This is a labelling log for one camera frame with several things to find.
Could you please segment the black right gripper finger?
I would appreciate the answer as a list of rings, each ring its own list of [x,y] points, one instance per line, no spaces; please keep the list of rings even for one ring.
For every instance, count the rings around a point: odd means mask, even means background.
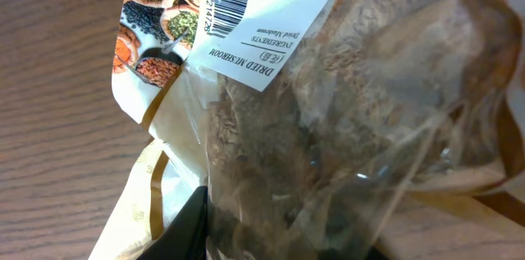
[[[199,186],[164,234],[137,260],[205,260],[208,187]]]

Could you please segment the dried mushroom bag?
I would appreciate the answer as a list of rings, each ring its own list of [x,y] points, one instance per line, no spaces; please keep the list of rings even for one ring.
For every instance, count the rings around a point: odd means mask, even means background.
[[[93,259],[203,185],[206,259],[381,259],[405,195],[524,237],[524,0],[124,0],[112,93],[152,138]]]

